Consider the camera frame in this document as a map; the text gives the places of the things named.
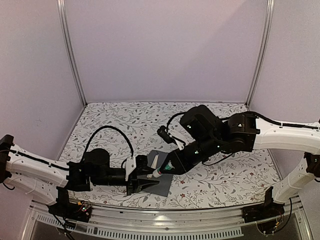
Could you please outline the beige lined letter paper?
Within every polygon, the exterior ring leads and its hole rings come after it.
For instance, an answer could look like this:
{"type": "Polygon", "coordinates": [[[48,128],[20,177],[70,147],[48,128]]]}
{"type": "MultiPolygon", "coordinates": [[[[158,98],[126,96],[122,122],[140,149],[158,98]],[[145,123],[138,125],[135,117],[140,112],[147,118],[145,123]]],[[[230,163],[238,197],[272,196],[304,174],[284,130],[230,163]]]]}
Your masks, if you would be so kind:
{"type": "Polygon", "coordinates": [[[154,156],[153,162],[151,164],[151,168],[153,169],[153,172],[146,176],[147,179],[151,179],[154,177],[154,171],[157,169],[158,158],[159,158],[159,154],[157,153],[154,156]]]}

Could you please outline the green glue stick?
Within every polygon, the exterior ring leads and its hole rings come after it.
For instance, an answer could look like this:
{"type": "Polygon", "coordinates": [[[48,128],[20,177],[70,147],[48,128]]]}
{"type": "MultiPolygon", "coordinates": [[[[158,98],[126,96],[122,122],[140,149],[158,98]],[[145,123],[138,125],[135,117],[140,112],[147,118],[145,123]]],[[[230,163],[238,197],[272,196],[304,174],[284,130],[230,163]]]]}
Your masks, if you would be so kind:
{"type": "Polygon", "coordinates": [[[160,176],[162,176],[164,174],[171,174],[172,170],[174,170],[174,169],[175,169],[175,167],[172,165],[171,162],[169,162],[165,166],[161,166],[161,167],[158,167],[157,169],[155,169],[152,173],[152,176],[154,178],[159,178],[160,176]]]}

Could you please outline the grey-blue envelope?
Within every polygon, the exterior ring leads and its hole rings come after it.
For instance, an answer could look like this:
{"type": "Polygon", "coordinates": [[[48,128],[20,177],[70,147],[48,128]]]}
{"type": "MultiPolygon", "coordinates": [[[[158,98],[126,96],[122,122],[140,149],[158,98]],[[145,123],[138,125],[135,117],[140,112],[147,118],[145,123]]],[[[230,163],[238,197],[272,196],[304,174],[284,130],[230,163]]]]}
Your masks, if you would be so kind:
{"type": "MultiPolygon", "coordinates": [[[[151,167],[154,162],[154,158],[157,156],[156,168],[159,168],[164,163],[167,155],[167,152],[152,150],[147,155],[147,165],[151,167]]],[[[157,185],[147,187],[146,189],[144,189],[145,192],[155,194],[161,197],[168,197],[171,188],[171,183],[173,180],[172,174],[163,174],[158,178],[151,177],[150,180],[159,181],[159,183],[157,185]]]]}

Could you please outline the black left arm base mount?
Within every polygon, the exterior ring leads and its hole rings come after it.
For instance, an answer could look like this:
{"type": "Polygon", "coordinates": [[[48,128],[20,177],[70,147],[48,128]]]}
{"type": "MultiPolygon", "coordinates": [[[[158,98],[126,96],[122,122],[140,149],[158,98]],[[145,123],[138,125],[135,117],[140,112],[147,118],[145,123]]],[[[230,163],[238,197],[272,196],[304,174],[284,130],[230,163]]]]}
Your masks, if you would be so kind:
{"type": "Polygon", "coordinates": [[[78,203],[57,202],[48,206],[48,212],[64,219],[88,223],[92,214],[92,205],[84,201],[78,203]]]}

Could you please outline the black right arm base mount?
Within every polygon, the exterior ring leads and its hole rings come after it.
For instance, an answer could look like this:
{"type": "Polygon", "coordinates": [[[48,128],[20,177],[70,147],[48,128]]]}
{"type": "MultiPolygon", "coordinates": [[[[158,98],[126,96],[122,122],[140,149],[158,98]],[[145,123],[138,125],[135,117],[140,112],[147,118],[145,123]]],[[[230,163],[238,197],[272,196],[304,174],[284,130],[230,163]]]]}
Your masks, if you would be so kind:
{"type": "Polygon", "coordinates": [[[280,216],[285,213],[284,203],[276,203],[273,198],[274,187],[267,189],[264,202],[260,204],[245,206],[241,209],[241,216],[245,223],[251,223],[268,218],[280,216]]]}

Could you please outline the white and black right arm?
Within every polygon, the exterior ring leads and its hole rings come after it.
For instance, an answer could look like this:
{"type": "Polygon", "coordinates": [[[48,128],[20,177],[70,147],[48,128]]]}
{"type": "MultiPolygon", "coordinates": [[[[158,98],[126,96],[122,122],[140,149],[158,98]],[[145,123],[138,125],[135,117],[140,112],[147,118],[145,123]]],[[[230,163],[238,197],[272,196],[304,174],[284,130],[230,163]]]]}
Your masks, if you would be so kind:
{"type": "Polygon", "coordinates": [[[171,151],[159,168],[162,174],[183,175],[217,153],[234,154],[265,149],[292,150],[304,153],[299,164],[283,180],[264,194],[258,213],[269,218],[306,184],[320,176],[320,124],[276,121],[254,111],[227,118],[214,115],[207,106],[186,111],[180,125],[194,139],[186,143],[162,126],[158,134],[167,142],[182,144],[171,151]]]}

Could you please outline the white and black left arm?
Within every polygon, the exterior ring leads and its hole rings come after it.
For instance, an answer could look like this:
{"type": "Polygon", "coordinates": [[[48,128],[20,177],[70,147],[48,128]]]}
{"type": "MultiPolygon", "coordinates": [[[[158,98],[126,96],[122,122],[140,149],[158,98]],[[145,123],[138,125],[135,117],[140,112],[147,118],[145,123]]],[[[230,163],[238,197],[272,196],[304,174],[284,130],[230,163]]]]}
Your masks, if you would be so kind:
{"type": "Polygon", "coordinates": [[[26,151],[14,144],[12,135],[0,140],[0,182],[11,191],[23,190],[63,217],[88,212],[85,203],[70,202],[70,191],[90,192],[92,186],[116,186],[125,187],[129,196],[159,184],[157,180],[140,178],[152,172],[145,155],[129,157],[124,166],[115,168],[103,148],[85,152],[79,162],[59,162],[26,151]]]}

